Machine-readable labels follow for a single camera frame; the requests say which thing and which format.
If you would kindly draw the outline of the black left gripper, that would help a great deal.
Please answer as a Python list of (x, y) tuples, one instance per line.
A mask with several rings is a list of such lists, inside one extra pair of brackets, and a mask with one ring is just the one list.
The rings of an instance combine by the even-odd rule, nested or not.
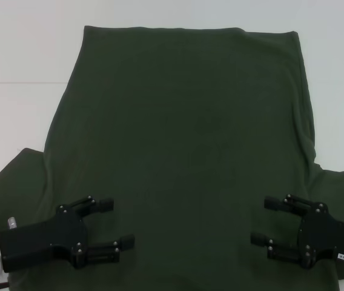
[(114, 210), (114, 199), (91, 195), (60, 208), (50, 219), (0, 231), (2, 268), (6, 273), (54, 260), (66, 260), (79, 269), (92, 264), (118, 263), (122, 252), (134, 248), (134, 235), (87, 246), (87, 228), (81, 217)]

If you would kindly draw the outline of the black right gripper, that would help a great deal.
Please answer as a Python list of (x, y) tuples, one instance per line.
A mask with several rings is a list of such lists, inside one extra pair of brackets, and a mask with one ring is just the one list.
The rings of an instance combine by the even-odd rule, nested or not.
[(269, 259), (299, 264), (304, 269), (312, 268), (323, 259), (344, 261), (344, 222), (333, 218), (328, 207), (294, 195), (284, 199), (266, 196), (264, 208), (301, 216), (298, 234), (298, 249), (277, 243), (261, 233), (251, 232), (251, 244), (267, 249)]

